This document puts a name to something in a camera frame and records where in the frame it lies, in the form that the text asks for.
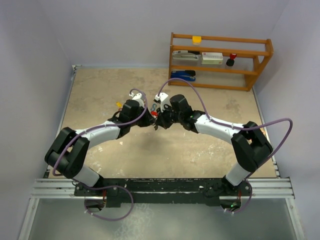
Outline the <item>blue S carabiner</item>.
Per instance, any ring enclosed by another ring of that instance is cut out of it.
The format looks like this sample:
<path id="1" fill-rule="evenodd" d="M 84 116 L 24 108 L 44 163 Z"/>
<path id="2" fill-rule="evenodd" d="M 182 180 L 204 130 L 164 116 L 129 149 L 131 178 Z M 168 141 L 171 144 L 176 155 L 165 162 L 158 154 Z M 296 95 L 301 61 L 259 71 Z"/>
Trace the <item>blue S carabiner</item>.
<path id="1" fill-rule="evenodd" d="M 151 109 L 150 109 L 150 111 L 151 111 L 151 112 L 154 112 L 154 111 L 156 110 L 156 108 L 157 108 L 157 105 L 156 105 L 156 104 L 153 104 L 152 107 L 151 107 Z"/>

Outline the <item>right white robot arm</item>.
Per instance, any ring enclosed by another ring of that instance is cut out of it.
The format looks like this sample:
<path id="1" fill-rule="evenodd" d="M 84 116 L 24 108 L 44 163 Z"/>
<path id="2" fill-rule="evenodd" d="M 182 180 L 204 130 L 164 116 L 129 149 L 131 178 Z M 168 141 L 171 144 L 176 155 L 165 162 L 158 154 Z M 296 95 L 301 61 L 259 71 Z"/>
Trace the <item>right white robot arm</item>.
<path id="1" fill-rule="evenodd" d="M 181 124 L 187 131 L 209 135 L 231 144 L 236 163 L 224 177 L 222 190 L 228 196 L 240 190 L 241 182 L 253 174 L 267 160 L 273 148 L 260 129 L 247 130 L 257 124 L 233 124 L 207 116 L 204 111 L 193 110 L 182 94 L 169 97 L 162 92 L 154 97 L 159 104 L 155 125 L 168 129 L 172 124 Z"/>

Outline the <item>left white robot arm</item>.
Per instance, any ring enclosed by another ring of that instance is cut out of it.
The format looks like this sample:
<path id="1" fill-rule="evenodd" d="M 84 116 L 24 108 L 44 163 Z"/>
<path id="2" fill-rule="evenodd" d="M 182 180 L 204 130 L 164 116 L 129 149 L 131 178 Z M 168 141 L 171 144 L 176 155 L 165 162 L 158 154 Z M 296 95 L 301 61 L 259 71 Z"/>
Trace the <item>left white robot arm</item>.
<path id="1" fill-rule="evenodd" d="M 132 127 L 149 127 L 155 123 L 149 110 L 136 100 L 127 100 L 122 110 L 106 122 L 87 129 L 63 128 L 47 151 L 44 161 L 62 176 L 85 185 L 91 196 L 103 191 L 104 178 L 85 165 L 89 149 L 104 142 L 117 140 L 128 134 Z"/>

